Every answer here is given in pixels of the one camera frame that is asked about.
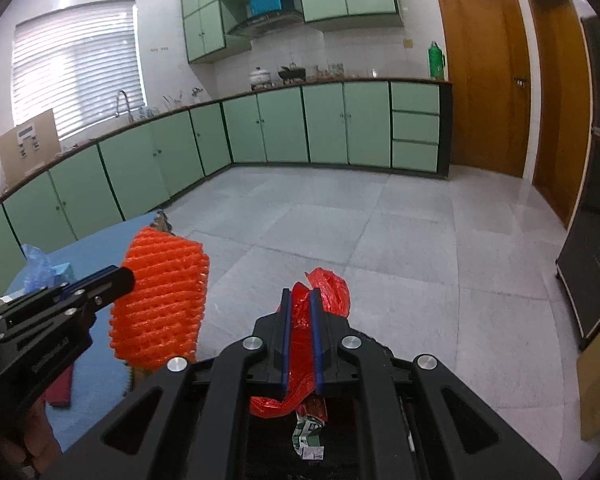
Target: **wooden countertop edge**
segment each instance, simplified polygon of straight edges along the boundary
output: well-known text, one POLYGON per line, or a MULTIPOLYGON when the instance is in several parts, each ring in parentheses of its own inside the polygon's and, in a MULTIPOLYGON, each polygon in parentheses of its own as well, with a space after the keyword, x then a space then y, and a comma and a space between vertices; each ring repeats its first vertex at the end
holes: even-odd
POLYGON ((189 110, 193 110, 194 108, 199 108, 201 106, 207 106, 207 105, 212 105, 212 104, 216 104, 216 103, 221 103, 223 101, 229 101, 231 99, 237 99, 239 97, 245 97, 248 95, 260 94, 260 93, 265 93, 265 92, 273 92, 275 90, 282 90, 285 88, 295 88, 298 86, 313 86, 313 85, 328 84, 328 83, 359 83, 359 82, 389 82, 389 83, 405 82, 405 83, 424 83, 424 84, 437 84, 437 85, 450 85, 451 86, 451 82, 449 82, 449 81, 442 81, 442 80, 428 79, 428 78, 415 78, 415 77, 357 77, 357 78, 342 78, 342 79, 322 79, 322 80, 312 80, 312 81, 299 81, 299 82, 291 83, 288 85, 275 86, 273 88, 262 88, 262 89, 257 89, 257 90, 249 90, 247 92, 241 92, 239 94, 231 95, 228 97, 223 97, 221 99, 213 99, 211 101, 205 101, 203 103, 199 103, 199 104, 195 104, 195 105, 191 105, 191 106, 183 106, 176 110, 170 110, 168 112, 157 115, 155 117, 144 119, 142 121, 135 121, 131 124, 128 124, 127 126, 122 126, 121 128, 118 128, 117 130, 113 130, 112 132, 109 132, 108 134, 99 136, 96 139, 91 139, 88 142, 85 142, 84 144, 77 146, 76 148, 73 148, 71 150, 68 150, 67 152, 61 153, 61 155, 57 156, 52 162, 50 162, 43 168, 39 168, 35 172, 31 173, 27 178, 20 181, 16 187, 8 190, 4 195, 2 195, 0 197, 0 205, 5 200, 7 200, 12 194, 16 193, 18 190, 20 190, 21 188, 26 186, 29 182, 31 182, 36 177, 45 173, 45 171, 50 170, 56 164, 60 164, 60 162, 68 159, 71 156, 76 155, 77 153, 80 153, 82 150, 86 150, 87 148, 90 148, 91 146, 95 146, 96 144, 103 142, 104 140, 107 140, 111 137, 122 134, 122 133, 126 132, 127 130, 136 128, 136 127, 140 126, 141 124, 148 124, 153 121, 163 119, 165 117, 179 114, 181 112, 188 112, 189 110))

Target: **tile floor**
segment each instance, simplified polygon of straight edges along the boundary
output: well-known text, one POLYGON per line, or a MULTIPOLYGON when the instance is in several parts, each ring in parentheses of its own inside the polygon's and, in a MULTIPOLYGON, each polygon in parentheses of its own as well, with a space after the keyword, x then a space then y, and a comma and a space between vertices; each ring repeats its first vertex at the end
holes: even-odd
POLYGON ((579 438, 578 353, 555 278, 566 233, 528 182, 461 166, 448 181, 232 168, 167 214, 210 256, 199 358, 322 266, 347 280, 353 327, 398 357, 439 357, 564 480, 598 452, 600 439, 579 438))

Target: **faucet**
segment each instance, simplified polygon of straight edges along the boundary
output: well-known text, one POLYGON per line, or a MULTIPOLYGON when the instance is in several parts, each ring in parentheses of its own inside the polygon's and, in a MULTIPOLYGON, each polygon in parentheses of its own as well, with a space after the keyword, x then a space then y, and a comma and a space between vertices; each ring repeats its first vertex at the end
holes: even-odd
POLYGON ((134 121, 134 118, 131 115, 131 106, 129 105, 129 97, 126 95, 124 90, 118 90, 116 94, 116 117, 120 117, 120 94, 125 97, 126 101, 126 112, 129 114, 129 124, 134 121))

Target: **brown door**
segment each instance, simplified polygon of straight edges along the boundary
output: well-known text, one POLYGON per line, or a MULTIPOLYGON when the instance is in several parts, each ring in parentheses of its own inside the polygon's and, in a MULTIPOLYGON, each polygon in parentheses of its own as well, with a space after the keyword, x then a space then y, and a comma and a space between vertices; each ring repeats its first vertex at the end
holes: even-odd
POLYGON ((567 225, 589 142, 587 54, 571 0, 529 0, 540 53, 542 108, 534 185, 567 225))
POLYGON ((453 83, 451 162, 522 176, 530 71, 518 0, 439 0, 453 83))

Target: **window blind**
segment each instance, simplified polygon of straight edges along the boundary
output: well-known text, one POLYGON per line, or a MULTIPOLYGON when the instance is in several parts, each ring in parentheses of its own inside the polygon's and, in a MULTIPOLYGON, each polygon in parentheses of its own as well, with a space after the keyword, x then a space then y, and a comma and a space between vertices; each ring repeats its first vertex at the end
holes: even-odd
POLYGON ((53 108, 65 137, 113 117, 120 89, 132 109, 142 106, 135 10, 134 0, 98 2, 19 24, 11 63, 15 124, 53 108))

